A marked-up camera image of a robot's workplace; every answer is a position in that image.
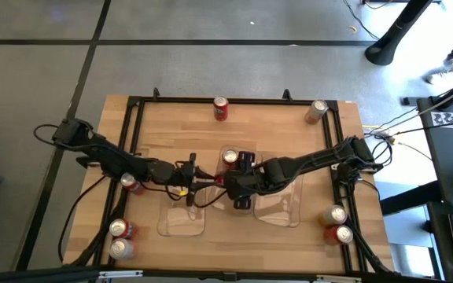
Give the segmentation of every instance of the can lid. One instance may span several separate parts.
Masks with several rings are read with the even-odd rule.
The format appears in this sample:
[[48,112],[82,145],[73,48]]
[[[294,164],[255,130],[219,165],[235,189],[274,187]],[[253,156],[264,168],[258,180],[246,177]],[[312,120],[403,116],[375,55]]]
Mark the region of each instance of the can lid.
[[214,98],[214,104],[217,106],[225,106],[227,105],[228,100],[224,97],[215,97]]
[[118,237],[119,235],[123,234],[123,232],[125,232],[126,229],[127,225],[125,224],[125,221],[123,219],[115,219],[109,225],[109,232],[115,237]]
[[352,231],[347,226],[340,226],[337,229],[337,238],[344,244],[348,244],[352,241]]
[[339,222],[345,222],[347,218],[347,213],[345,213],[345,209],[340,205],[334,205],[331,209],[331,217]]
[[125,239],[116,239],[111,243],[111,248],[109,248],[109,254],[116,259],[119,259],[125,253],[127,246],[125,245]]
[[232,149],[226,150],[223,153],[223,159],[225,160],[225,162],[233,163],[235,162],[235,160],[237,160],[237,153]]
[[328,109],[328,104],[324,100],[317,100],[314,101],[312,104],[319,111],[324,111]]
[[135,183],[135,178],[130,173],[124,173],[122,178],[120,178],[120,183],[125,187],[132,186]]

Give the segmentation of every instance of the wooden tabletop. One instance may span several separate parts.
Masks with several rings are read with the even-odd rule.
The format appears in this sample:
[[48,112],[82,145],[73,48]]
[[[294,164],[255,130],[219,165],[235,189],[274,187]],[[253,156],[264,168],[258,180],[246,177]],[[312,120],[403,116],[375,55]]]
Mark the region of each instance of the wooden tabletop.
[[[127,96],[106,98],[98,132],[116,144],[122,127]],[[344,136],[363,136],[356,103],[338,102]],[[135,111],[125,149],[134,127]],[[219,151],[224,145],[236,145],[273,156],[301,156],[326,148],[322,122],[304,122],[307,106],[230,105],[227,121],[217,122],[212,105],[146,103],[138,151],[143,156],[174,163],[188,160],[197,153],[197,164],[215,172]],[[332,131],[333,143],[337,141]],[[83,189],[101,177],[98,168],[87,170]],[[363,176],[373,181],[372,176]],[[109,181],[88,193],[79,203],[64,262],[70,263],[98,231]],[[252,215],[232,216],[214,207],[205,209],[204,232],[193,237],[164,237],[157,231],[160,205],[167,195],[146,191],[130,195],[125,216],[139,226],[134,239],[138,252],[133,259],[117,261],[117,266],[162,270],[221,270],[285,273],[340,273],[344,271],[340,249],[324,245],[323,228],[316,215],[333,204],[330,170],[323,168],[304,175],[300,206],[300,224],[280,227],[261,222]],[[358,183],[355,198],[361,230],[381,261],[393,268],[391,252],[377,193]],[[106,263],[110,237],[105,243]],[[352,263],[358,264],[351,245]]]

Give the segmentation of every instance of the black metal frame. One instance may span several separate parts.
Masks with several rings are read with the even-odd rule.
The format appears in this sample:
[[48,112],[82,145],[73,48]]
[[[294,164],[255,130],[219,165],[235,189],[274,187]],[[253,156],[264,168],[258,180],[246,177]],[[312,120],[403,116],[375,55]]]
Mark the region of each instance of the black metal frame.
[[[128,125],[131,120],[131,114],[133,108],[137,105],[138,111],[136,114],[136,121],[134,124],[134,131],[131,139],[131,147],[130,153],[136,153],[137,144],[139,140],[139,133],[142,126],[142,115],[144,110],[144,105],[146,102],[159,102],[159,103],[205,103],[205,104],[212,104],[214,98],[209,97],[161,97],[160,92],[157,88],[153,89],[153,96],[152,97],[129,97],[127,101],[127,108],[125,112],[125,116],[123,118],[123,126],[122,131],[120,134],[120,141],[119,146],[123,148],[127,138],[127,129]],[[251,99],[251,98],[230,98],[230,104],[239,104],[239,105],[310,105],[313,100],[293,100],[291,98],[291,94],[289,90],[284,90],[282,95],[282,99]],[[337,101],[326,101],[328,106],[330,107],[330,111],[333,115],[333,122],[335,126],[335,131],[337,135],[337,141],[343,141],[344,135],[341,127],[339,109]],[[323,124],[323,132],[324,138],[327,148],[331,148],[333,146],[332,139],[331,139],[331,131],[330,131],[330,122],[327,115],[324,115],[322,118]],[[333,170],[330,167],[331,172],[331,181],[333,184],[333,198],[336,204],[343,205],[343,201],[341,198],[340,192],[340,185],[334,181]],[[105,224],[107,219],[107,215],[109,215],[110,211],[112,210],[113,201],[115,197],[115,192],[117,188],[117,182],[112,181],[109,186],[108,195],[106,197],[103,218],[101,221],[101,225]],[[347,199],[350,200],[348,206],[350,207],[350,214],[353,219],[353,223],[359,230],[359,218],[357,213],[357,207],[355,204],[354,194],[352,193],[352,188],[346,187],[347,194],[350,196]],[[122,191],[121,196],[123,198],[123,211],[125,210],[127,204],[128,193],[126,191]],[[101,254],[102,249],[104,248],[104,243],[99,245],[99,249],[94,254],[94,265],[101,265]],[[356,245],[357,253],[358,253],[358,260],[359,260],[359,268],[362,272],[367,272],[367,265],[366,259],[362,252],[359,250],[359,246]],[[352,260],[351,260],[351,253],[349,247],[347,245],[341,246],[341,254],[342,259],[344,260],[344,268],[345,273],[348,274],[353,272],[352,270]],[[115,260],[109,257],[108,266],[114,266]],[[205,278],[216,278],[224,281],[236,281],[239,280],[239,275],[242,274],[243,279],[278,279],[278,280],[315,280],[314,274],[258,274],[258,273],[236,273],[236,272],[209,272],[209,271],[180,271],[180,270],[145,270],[145,276],[161,276],[161,277],[196,277],[200,279]]]

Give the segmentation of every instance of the wooden table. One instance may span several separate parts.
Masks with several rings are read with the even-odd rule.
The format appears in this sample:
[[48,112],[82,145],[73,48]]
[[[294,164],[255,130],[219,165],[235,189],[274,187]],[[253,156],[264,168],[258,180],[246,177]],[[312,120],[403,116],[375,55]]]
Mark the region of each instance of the wooden table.
[[[127,104],[127,96],[106,98],[98,132],[117,143]],[[350,101],[338,102],[344,136],[363,136],[358,107]],[[197,164],[215,172],[219,150],[224,145],[238,145],[275,156],[301,156],[325,149],[322,122],[304,122],[307,106],[230,105],[229,118],[217,122],[212,105],[146,103],[137,152],[168,162],[188,160],[197,153]],[[131,119],[127,144],[134,127]],[[333,143],[336,144],[332,130]],[[100,169],[87,170],[83,189],[101,176]],[[373,181],[370,175],[363,176]],[[79,203],[76,210],[64,262],[78,257],[98,231],[109,182],[100,186]],[[330,170],[323,168],[304,176],[300,225],[295,228],[273,226],[252,216],[232,218],[213,207],[206,208],[205,230],[195,237],[163,237],[157,232],[160,198],[163,193],[146,191],[130,196],[126,218],[140,228],[136,239],[138,254],[134,259],[117,261],[117,266],[162,270],[221,270],[282,273],[342,273],[340,249],[326,246],[323,229],[316,215],[333,204]],[[393,268],[389,243],[377,193],[359,183],[355,197],[363,236],[382,262]],[[107,238],[103,263],[108,257],[111,239]],[[352,263],[358,270],[355,248]]]

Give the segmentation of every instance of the soda can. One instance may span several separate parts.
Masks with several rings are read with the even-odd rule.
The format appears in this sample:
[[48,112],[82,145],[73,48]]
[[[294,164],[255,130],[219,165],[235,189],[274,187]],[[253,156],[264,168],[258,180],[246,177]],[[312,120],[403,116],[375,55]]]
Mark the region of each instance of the soda can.
[[113,237],[132,238],[135,235],[137,227],[132,222],[125,219],[115,219],[109,224],[109,233]]
[[348,244],[352,241],[352,230],[344,225],[327,228],[322,235],[324,242],[329,245]]
[[118,259],[131,259],[135,254],[134,242],[118,238],[111,243],[109,247],[109,255],[118,260]]
[[234,169],[237,158],[238,154],[233,149],[228,149],[223,152],[222,159],[228,169]]
[[120,178],[120,183],[122,184],[124,189],[128,190],[131,193],[135,193],[137,195],[144,193],[144,187],[130,173],[123,174],[122,178]]
[[228,118],[228,100],[224,97],[216,97],[213,102],[214,117],[218,121],[224,121]]
[[332,205],[318,216],[319,223],[324,227],[341,225],[347,220],[347,212],[340,205]]
[[305,114],[305,122],[310,124],[317,123],[328,110],[328,104],[324,100],[316,100],[312,102],[311,107]]

